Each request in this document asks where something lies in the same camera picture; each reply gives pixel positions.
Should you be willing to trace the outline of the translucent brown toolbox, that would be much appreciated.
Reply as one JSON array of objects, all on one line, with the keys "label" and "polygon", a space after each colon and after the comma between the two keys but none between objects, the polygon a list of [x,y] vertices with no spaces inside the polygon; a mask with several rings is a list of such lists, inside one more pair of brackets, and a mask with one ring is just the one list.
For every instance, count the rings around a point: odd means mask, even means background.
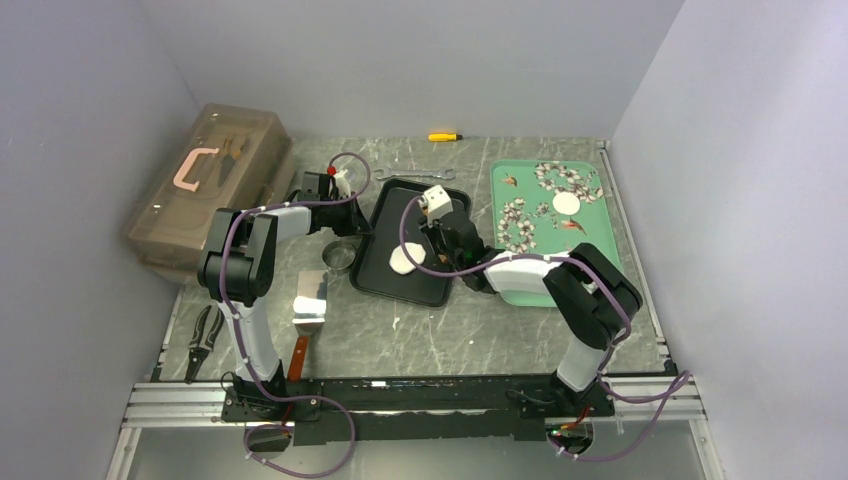
[{"label": "translucent brown toolbox", "polygon": [[195,282],[215,211],[282,201],[296,170],[292,146],[273,112],[205,105],[125,228],[138,262],[173,283]]}]

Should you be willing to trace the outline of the silver wrench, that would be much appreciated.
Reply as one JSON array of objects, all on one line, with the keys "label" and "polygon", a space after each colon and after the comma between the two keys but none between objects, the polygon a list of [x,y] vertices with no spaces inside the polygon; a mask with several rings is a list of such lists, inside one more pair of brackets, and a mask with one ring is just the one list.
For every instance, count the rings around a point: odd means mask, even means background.
[{"label": "silver wrench", "polygon": [[391,178],[432,178],[438,180],[450,181],[456,178],[456,172],[452,168],[424,170],[424,169],[391,169],[388,167],[377,168],[373,171],[375,178],[380,181],[385,181]]}]

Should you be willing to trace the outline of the flat white dumpling wrapper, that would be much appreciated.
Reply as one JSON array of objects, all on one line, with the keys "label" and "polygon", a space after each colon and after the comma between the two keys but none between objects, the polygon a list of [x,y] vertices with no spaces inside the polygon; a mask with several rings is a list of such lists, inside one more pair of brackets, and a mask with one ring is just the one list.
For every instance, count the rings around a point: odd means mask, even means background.
[{"label": "flat white dumpling wrapper", "polygon": [[551,205],[557,213],[572,216],[580,211],[581,200],[574,193],[563,191],[554,196]]}]

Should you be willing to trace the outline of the green floral tray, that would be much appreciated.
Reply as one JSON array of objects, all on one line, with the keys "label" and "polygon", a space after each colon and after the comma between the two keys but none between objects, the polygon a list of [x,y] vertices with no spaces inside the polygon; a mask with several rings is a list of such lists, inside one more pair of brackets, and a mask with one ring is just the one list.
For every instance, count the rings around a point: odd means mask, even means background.
[{"label": "green floral tray", "polygon": [[[605,190],[597,169],[585,162],[499,160],[491,168],[495,246],[513,253],[559,254],[581,243],[597,247],[621,266]],[[557,213],[563,191],[577,195],[580,211]]]}]

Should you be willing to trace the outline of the aluminium frame rail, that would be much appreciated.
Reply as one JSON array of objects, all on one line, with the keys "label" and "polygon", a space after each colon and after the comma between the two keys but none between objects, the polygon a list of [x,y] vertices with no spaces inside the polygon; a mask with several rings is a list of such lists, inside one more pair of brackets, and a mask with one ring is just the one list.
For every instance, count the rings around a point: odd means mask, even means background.
[{"label": "aluminium frame rail", "polygon": [[214,382],[137,383],[132,388],[122,427],[218,427],[224,424],[224,402],[224,389]]}]

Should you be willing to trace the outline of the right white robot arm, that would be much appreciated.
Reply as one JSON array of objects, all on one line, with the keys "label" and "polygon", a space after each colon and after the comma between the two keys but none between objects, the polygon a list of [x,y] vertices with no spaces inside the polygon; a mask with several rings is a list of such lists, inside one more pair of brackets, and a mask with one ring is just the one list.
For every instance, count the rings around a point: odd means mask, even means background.
[{"label": "right white robot arm", "polygon": [[419,228],[448,266],[445,272],[421,266],[422,272],[459,277],[469,289],[485,294],[522,292],[553,301],[574,339],[555,371],[558,382],[551,388],[551,401],[564,415],[578,413],[643,306],[635,285],[590,243],[553,255],[515,254],[485,245],[465,213],[422,211]]}]

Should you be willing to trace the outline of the yellow screwdriver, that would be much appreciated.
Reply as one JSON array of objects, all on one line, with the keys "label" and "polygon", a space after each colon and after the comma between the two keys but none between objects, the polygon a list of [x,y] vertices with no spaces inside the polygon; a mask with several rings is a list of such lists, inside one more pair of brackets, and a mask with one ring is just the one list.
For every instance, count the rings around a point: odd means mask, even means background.
[{"label": "yellow screwdriver", "polygon": [[428,135],[428,141],[433,143],[456,142],[462,139],[463,136],[456,133],[432,133]]}]

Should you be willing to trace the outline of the white dough ball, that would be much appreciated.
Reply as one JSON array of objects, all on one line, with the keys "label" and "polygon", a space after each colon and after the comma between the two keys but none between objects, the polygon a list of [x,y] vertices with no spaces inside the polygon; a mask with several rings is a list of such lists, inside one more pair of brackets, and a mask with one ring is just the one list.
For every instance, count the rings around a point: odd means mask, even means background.
[{"label": "white dough ball", "polygon": [[389,268],[396,274],[408,275],[421,265],[427,256],[426,249],[419,243],[405,242],[397,246],[389,258]]}]

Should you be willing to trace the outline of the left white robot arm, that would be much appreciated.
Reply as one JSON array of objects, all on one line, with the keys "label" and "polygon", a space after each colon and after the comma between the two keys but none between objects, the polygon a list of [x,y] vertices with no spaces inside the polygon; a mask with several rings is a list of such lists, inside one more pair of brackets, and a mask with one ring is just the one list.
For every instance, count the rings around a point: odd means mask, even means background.
[{"label": "left white robot arm", "polygon": [[338,237],[372,232],[358,204],[348,169],[306,172],[299,187],[280,203],[247,210],[218,209],[197,269],[223,313],[237,365],[233,389],[264,420],[287,406],[285,369],[270,333],[265,297],[275,276],[282,240],[330,229]]}]

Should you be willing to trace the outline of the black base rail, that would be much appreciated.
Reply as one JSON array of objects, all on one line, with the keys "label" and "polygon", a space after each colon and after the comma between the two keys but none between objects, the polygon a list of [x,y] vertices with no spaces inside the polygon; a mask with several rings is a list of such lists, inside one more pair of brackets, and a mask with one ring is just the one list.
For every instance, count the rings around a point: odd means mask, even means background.
[{"label": "black base rail", "polygon": [[350,438],[537,441],[558,424],[615,413],[600,387],[569,393],[551,374],[308,379],[286,388],[286,403],[227,388],[221,419],[285,421],[295,445],[317,446]]}]

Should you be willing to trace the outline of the black pliers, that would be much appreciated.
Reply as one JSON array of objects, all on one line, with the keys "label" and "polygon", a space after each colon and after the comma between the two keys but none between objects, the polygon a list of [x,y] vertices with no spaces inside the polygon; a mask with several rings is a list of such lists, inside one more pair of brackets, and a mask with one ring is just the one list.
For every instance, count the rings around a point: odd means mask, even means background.
[{"label": "black pliers", "polygon": [[224,324],[225,318],[218,305],[207,305],[197,315],[188,344],[188,365],[184,375],[186,384],[197,379],[205,359],[214,350]]}]

